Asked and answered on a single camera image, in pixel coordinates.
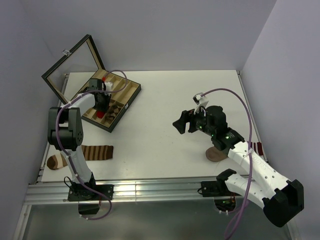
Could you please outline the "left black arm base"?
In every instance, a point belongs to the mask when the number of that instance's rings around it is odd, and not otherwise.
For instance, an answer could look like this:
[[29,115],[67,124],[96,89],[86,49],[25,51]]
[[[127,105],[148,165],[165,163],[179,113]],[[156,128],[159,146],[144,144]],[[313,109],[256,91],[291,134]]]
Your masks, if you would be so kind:
[[113,199],[114,186],[112,184],[98,184],[93,190],[105,195],[92,192],[81,184],[75,184],[69,188],[67,201],[78,203],[78,213],[85,216],[93,216],[102,208],[102,201]]

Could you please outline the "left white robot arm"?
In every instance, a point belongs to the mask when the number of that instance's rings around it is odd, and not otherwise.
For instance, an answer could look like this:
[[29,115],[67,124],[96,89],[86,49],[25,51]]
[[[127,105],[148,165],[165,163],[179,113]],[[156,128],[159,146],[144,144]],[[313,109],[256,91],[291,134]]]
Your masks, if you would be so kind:
[[82,116],[89,109],[109,107],[113,83],[91,78],[88,87],[73,100],[48,112],[47,139],[65,158],[71,171],[71,191],[86,200],[96,197],[98,188],[82,152]]

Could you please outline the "black compartment display box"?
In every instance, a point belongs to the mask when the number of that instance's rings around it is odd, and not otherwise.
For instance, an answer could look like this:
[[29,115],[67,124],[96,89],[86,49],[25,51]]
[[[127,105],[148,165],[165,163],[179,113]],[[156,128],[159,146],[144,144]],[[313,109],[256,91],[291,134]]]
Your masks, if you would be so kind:
[[85,35],[51,66],[42,79],[62,104],[79,94],[94,91],[95,107],[88,109],[83,120],[112,132],[140,93],[141,84],[118,71],[108,72],[91,35]]

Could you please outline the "red christmas sock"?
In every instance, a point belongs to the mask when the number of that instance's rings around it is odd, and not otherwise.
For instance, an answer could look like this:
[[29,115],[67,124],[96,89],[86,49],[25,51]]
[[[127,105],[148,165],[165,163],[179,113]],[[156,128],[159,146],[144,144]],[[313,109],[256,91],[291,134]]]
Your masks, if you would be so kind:
[[106,113],[104,111],[97,111],[96,112],[96,116],[99,118],[99,119],[102,119],[104,117]]

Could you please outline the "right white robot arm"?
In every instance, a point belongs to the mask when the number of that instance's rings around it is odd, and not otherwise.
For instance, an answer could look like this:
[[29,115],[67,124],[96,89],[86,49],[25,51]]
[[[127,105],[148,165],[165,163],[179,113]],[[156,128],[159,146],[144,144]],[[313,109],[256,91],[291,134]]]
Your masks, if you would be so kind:
[[184,110],[172,125],[180,134],[201,131],[210,136],[213,146],[250,173],[254,180],[246,192],[249,181],[235,170],[226,169],[211,186],[201,186],[204,197],[229,193],[247,196],[276,227],[283,227],[304,209],[303,185],[297,179],[289,180],[278,173],[250,148],[248,142],[228,126],[222,107],[209,106],[201,112]]

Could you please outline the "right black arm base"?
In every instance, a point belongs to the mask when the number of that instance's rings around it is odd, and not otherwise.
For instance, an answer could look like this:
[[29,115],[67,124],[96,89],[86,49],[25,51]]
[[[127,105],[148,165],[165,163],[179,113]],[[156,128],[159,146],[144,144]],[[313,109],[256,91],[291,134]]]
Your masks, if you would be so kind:
[[223,213],[233,212],[237,208],[237,193],[231,192],[220,181],[202,181],[197,190],[203,198],[213,198],[214,205],[218,211]]

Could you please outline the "tan argyle sock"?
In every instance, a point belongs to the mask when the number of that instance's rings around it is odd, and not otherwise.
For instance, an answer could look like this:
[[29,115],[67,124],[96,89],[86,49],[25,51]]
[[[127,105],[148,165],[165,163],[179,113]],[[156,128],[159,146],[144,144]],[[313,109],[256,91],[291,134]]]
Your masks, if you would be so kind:
[[106,124],[111,124],[114,119],[117,117],[117,115],[120,113],[121,111],[121,107],[116,105],[116,104],[113,104],[112,106],[109,107],[107,113],[105,114],[105,123]]

